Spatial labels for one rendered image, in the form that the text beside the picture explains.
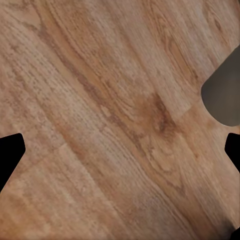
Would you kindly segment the trash can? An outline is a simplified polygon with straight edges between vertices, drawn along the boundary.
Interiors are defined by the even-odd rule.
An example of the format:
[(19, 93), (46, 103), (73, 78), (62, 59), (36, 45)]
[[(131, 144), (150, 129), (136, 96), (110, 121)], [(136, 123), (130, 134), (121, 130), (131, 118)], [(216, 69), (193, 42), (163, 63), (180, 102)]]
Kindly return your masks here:
[(240, 125), (240, 45), (203, 84), (201, 98), (215, 120)]

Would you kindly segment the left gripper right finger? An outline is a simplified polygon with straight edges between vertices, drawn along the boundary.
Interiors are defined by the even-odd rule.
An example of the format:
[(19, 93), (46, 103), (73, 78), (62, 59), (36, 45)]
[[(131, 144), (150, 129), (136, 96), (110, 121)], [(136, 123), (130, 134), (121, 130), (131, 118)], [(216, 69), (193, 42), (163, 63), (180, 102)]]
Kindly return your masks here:
[(240, 134), (229, 133), (224, 149), (240, 172)]

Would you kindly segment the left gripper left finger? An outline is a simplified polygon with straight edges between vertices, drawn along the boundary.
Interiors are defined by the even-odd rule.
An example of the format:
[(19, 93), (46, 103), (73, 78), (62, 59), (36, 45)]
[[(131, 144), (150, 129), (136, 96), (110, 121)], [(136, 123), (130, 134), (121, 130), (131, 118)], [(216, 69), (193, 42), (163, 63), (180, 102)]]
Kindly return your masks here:
[(21, 133), (0, 138), (0, 192), (26, 152)]

